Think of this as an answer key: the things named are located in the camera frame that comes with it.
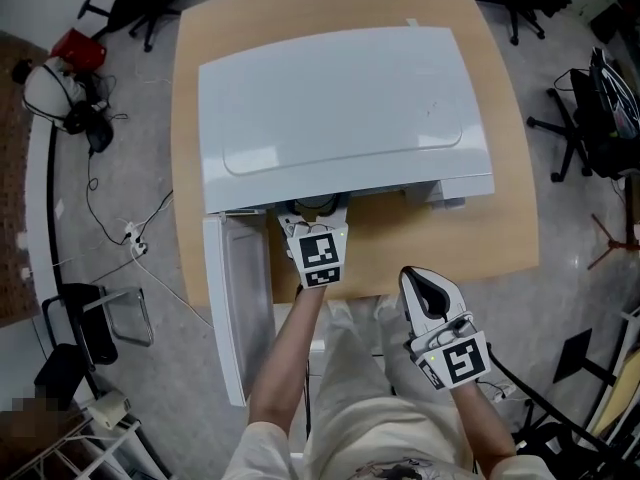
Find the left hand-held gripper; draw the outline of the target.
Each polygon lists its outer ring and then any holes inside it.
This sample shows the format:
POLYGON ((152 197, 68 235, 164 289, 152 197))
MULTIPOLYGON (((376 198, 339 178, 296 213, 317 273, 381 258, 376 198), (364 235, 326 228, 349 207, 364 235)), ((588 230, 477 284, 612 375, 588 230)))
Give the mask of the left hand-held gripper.
POLYGON ((338 205, 324 220, 309 223, 300 214, 278 213, 288 256, 294 261, 304 289, 341 281, 346 260, 347 206, 338 205))

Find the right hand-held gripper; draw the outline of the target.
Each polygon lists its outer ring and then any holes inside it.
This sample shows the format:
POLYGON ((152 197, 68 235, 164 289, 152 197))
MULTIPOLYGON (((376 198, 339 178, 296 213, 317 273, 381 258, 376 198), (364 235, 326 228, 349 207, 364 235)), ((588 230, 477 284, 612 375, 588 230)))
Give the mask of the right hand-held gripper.
POLYGON ((399 285, 411 335, 419 336, 404 346, 436 390, 453 389, 491 370, 485 334, 465 312, 455 283, 434 271, 405 266, 399 285), (449 321, 436 328, 441 320, 449 321))

